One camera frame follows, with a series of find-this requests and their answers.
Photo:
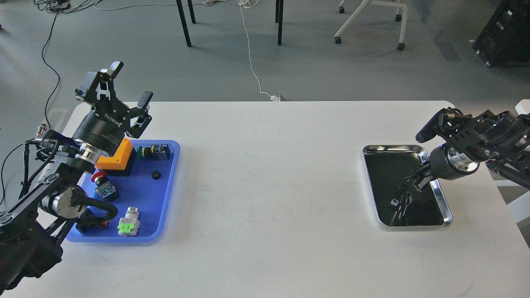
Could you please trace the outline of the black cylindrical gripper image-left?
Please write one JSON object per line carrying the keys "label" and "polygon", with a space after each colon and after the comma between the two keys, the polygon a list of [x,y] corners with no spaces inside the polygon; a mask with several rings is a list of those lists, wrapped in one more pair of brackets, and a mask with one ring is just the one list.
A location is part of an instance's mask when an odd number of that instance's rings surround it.
{"label": "black cylindrical gripper image-left", "polygon": [[152,120],[148,104],[153,92],[144,92],[134,108],[117,98],[113,80],[123,66],[123,62],[117,61],[107,69],[88,72],[81,87],[75,90],[76,100],[89,104],[92,109],[72,138],[108,155],[114,155],[125,136],[140,138]]}

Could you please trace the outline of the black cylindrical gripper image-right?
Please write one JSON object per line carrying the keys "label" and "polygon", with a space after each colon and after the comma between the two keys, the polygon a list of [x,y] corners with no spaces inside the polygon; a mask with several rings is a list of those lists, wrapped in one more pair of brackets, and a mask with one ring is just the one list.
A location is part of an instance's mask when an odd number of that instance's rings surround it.
{"label": "black cylindrical gripper image-right", "polygon": [[428,163],[412,170],[401,183],[390,200],[394,207],[408,206],[413,202],[413,190],[423,192],[426,185],[435,179],[456,180],[474,174],[479,162],[472,161],[464,153],[447,146],[439,146],[430,153]]}

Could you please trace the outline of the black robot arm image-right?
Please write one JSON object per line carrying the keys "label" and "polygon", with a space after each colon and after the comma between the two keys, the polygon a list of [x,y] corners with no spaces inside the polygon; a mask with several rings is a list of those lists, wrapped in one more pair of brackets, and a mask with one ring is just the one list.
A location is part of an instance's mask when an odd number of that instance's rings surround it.
{"label": "black robot arm image-right", "polygon": [[410,203],[413,190],[422,191],[436,179],[456,180],[475,173],[481,163],[494,173],[529,187],[529,115],[490,110],[473,116],[456,108],[440,109],[416,135],[425,143],[435,137],[444,143],[414,169],[399,186],[390,203]]}

